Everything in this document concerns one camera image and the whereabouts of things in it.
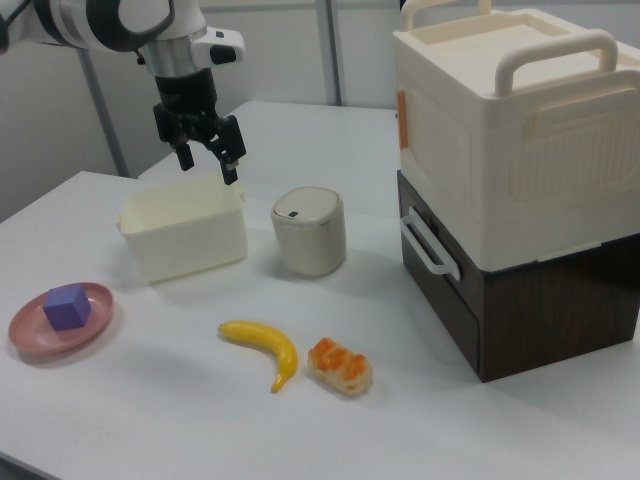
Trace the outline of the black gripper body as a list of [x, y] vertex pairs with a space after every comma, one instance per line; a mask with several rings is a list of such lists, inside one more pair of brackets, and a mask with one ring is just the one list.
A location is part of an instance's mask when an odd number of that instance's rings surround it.
[[155, 83], [160, 102], [153, 111], [161, 141], [202, 142], [215, 137], [217, 93], [209, 69], [181, 77], [155, 77]]

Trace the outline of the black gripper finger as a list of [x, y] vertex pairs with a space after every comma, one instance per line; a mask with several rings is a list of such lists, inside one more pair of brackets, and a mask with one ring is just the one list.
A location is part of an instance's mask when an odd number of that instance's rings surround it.
[[180, 115], [169, 111], [162, 103], [153, 107], [153, 113], [159, 139], [174, 150], [181, 170], [193, 168], [194, 159]]
[[218, 159], [226, 185], [238, 180], [239, 160], [246, 155], [246, 147], [235, 116], [214, 119], [206, 133], [205, 147]]

